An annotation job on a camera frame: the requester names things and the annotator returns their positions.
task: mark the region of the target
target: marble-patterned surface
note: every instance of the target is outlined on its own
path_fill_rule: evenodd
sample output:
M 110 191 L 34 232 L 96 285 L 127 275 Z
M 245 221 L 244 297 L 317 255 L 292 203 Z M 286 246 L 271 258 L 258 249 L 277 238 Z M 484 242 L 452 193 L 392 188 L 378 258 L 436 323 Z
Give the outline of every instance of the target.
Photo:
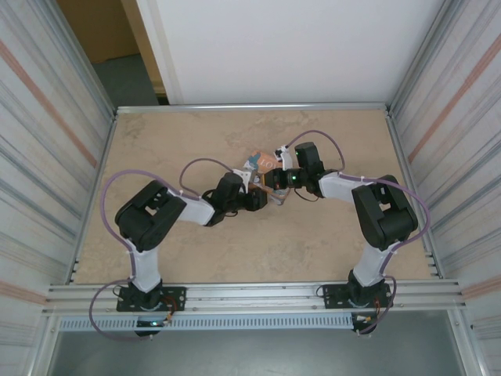
M 182 167 L 196 157 L 239 167 L 253 150 L 273 151 L 313 128 L 338 141 L 347 173 L 391 173 L 402 182 L 384 115 L 366 110 L 122 114 L 102 184 L 115 172 L 141 168 L 178 186 Z M 302 141 L 307 140 L 316 143 L 326 168 L 340 166 L 328 140 L 307 135 Z M 223 173 L 216 164 L 201 162 L 186 173 L 185 183 L 204 192 L 214 188 Z M 115 182 L 106 201 L 111 222 L 117 209 L 148 182 L 134 175 Z M 325 199 L 311 203 L 292 193 L 282 207 L 270 202 L 260 211 L 241 211 L 211 228 L 177 222 L 160 246 L 159 267 L 164 282 L 343 280 L 363 245 L 353 206 Z M 96 204 L 75 281 L 107 282 L 127 277 L 129 270 L 126 251 L 105 231 Z M 403 248 L 387 272 L 400 279 L 429 278 L 422 244 Z

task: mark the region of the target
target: white wall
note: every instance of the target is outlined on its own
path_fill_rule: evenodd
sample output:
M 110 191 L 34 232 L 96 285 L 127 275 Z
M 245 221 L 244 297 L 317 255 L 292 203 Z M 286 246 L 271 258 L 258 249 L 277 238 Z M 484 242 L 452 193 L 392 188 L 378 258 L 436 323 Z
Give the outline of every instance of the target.
M 442 0 L 138 0 L 172 104 L 387 101 Z

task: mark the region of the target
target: purple cable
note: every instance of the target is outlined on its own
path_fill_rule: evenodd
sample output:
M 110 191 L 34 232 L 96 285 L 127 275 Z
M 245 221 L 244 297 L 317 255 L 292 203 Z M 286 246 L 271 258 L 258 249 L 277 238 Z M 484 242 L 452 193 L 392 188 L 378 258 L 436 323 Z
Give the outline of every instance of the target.
M 115 341 L 123 341 L 123 342 L 143 341 L 145 339 L 148 339 L 149 337 L 137 337 L 137 338 L 122 337 L 120 335 L 112 335 L 112 334 L 106 333 L 106 332 L 102 331 L 101 329 L 99 329 L 99 327 L 97 326 L 96 322 L 94 321 L 94 318 L 92 317 L 92 309 L 94 307 L 94 304 L 96 303 L 96 299 L 99 296 L 99 294 L 101 294 L 101 292 L 103 292 L 104 290 L 106 290 L 109 286 L 117 285 L 117 284 L 127 284 L 129 282 L 132 282 L 134 280 L 134 278 L 135 278 L 135 260 L 134 260 L 133 254 L 132 254 L 132 249 L 131 249 L 130 245 L 125 241 L 125 239 L 122 238 L 120 235 L 118 235 L 111 228 L 110 223 L 108 222 L 108 219 L 106 218 L 106 213 L 105 213 L 105 208 L 104 208 L 104 204 L 105 204 L 105 200 L 106 200 L 106 193 L 108 192 L 108 189 L 110 188 L 111 184 L 116 179 L 120 178 L 121 176 L 123 176 L 123 175 L 130 175 L 130 174 L 148 176 L 149 178 L 158 180 L 160 183 L 164 184 L 164 186 L 166 186 L 173 193 L 178 194 L 178 195 L 180 194 L 177 189 L 175 189 L 172 185 L 170 185 L 165 180 L 163 180 L 160 176 L 155 175 L 155 174 L 153 174 L 151 172 L 148 172 L 148 171 L 143 171 L 143 170 L 124 170 L 124 171 L 117 172 L 116 174 L 114 174 L 113 176 L 111 176 L 108 179 L 108 181 L 106 182 L 106 184 L 103 187 L 103 191 L 101 192 L 101 198 L 99 199 L 99 212 L 101 214 L 101 219 L 103 221 L 103 224 L 104 224 L 104 227 L 106 228 L 106 230 L 115 239 L 117 239 L 121 244 L 123 244 L 128 249 L 129 257 L 131 259 L 131 276 L 128 279 L 126 279 L 126 280 L 114 280 L 113 282 L 109 282 L 108 284 L 105 284 L 104 286 L 102 286 L 94 294 L 94 296 L 91 299 L 91 304 L 88 307 L 88 319 L 90 320 L 92 327 L 99 334 L 101 334 L 102 336 L 107 337 L 109 339 L 113 339 Z M 187 197 L 187 198 L 193 199 L 193 200 L 199 200 L 198 197 Z
M 342 179 L 350 180 L 352 182 L 381 183 L 381 184 L 393 186 L 394 188 L 397 188 L 397 189 L 401 190 L 402 192 L 407 193 L 409 196 L 413 197 L 414 199 L 416 199 L 416 201 L 421 205 L 421 207 L 424 210 L 424 214 L 426 216 L 426 223 L 424 224 L 424 227 L 421 229 L 421 231 L 419 233 L 417 233 L 413 237 L 410 237 L 409 239 L 404 240 L 402 243 L 398 243 L 397 245 L 395 245 L 393 247 L 393 249 L 388 253 L 388 255 L 386 256 L 386 259 L 383 261 L 383 264 L 381 265 L 381 267 L 379 269 L 379 273 L 382 276 L 384 276 L 384 270 L 386 269 L 386 266 L 390 262 L 391 257 L 395 254 L 397 249 L 419 239 L 420 237 L 422 237 L 424 235 L 424 233 L 426 233 L 430 229 L 430 225 L 431 225 L 430 209 L 428 209 L 428 206 L 426 205 L 426 203 L 423 201 L 423 199 L 421 197 L 419 197 L 415 192 L 411 191 L 409 188 L 407 188 L 405 186 L 401 186 L 400 184 L 393 183 L 393 182 L 390 182 L 390 181 L 384 180 L 384 179 L 363 178 L 363 177 L 359 177 L 359 176 L 351 176 L 351 175 L 345 175 L 345 174 L 339 174 L 339 177 Z M 383 318 L 387 315 L 388 311 L 390 310 L 390 307 L 393 305 L 393 301 L 395 300 L 395 295 L 397 293 L 397 280 L 392 276 L 384 276 L 384 277 L 393 280 L 393 293 L 391 294 L 390 301 L 388 302 L 387 307 L 384 310 L 384 312 L 381 314 L 381 316 L 379 316 L 373 324 L 370 324 L 368 327 L 361 330 L 359 332 L 360 334 L 364 334 L 364 333 L 370 331 L 376 325 L 378 325 L 383 320 Z
M 322 131 L 319 131 L 317 129 L 310 129 L 309 131 L 304 131 L 302 132 L 301 134 L 299 134 L 298 136 L 294 137 L 288 144 L 287 144 L 287 147 L 290 147 L 293 143 L 295 143 L 296 141 L 298 141 L 302 136 L 304 135 L 307 135 L 309 133 L 319 133 L 320 135 L 322 136 L 325 136 L 327 139 L 330 140 L 331 143 L 334 144 L 334 146 L 336 147 L 337 149 L 337 152 L 339 153 L 339 156 L 341 157 L 341 168 L 338 170 L 339 172 L 343 171 L 344 168 L 346 167 L 346 162 L 344 161 L 344 155 L 343 155 L 343 152 L 341 151 L 341 148 L 339 147 L 339 145 L 337 145 L 337 142 L 331 137 L 329 136 L 327 133 L 325 132 L 322 132 Z
M 191 166 L 193 163 L 197 163 L 197 162 L 201 162 L 201 161 L 207 161 L 207 162 L 217 163 L 218 165 L 226 168 L 228 171 L 233 172 L 233 170 L 227 164 L 224 164 L 221 161 L 218 161 L 217 159 L 214 159 L 214 158 L 197 158 L 197 159 L 193 159 L 181 171 L 181 174 L 179 175 L 179 185 L 180 185 L 181 188 L 183 188 L 184 190 L 187 190 L 188 192 L 193 193 L 197 197 L 200 197 L 200 194 L 198 192 L 196 192 L 195 190 L 192 190 L 191 188 L 188 188 L 187 186 L 185 186 L 182 183 L 182 177 L 185 175 L 185 172 L 186 172 L 186 170 L 188 169 L 189 166 Z

